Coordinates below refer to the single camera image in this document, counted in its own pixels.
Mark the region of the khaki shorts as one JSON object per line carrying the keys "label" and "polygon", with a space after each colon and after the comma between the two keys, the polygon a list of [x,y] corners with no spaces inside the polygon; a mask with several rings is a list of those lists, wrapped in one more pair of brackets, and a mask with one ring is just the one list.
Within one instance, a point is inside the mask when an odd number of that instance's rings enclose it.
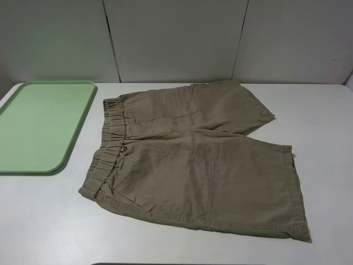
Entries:
{"label": "khaki shorts", "polygon": [[311,241],[292,147],[249,137],[275,116],[237,81],[123,94],[103,109],[82,196],[156,224]]}

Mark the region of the green plastic tray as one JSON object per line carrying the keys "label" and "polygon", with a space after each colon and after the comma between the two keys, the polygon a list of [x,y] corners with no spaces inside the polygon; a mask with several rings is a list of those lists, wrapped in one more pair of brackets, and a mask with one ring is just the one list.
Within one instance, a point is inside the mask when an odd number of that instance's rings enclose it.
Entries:
{"label": "green plastic tray", "polygon": [[1,106],[1,173],[42,174],[60,168],[96,90],[91,81],[21,84]]}

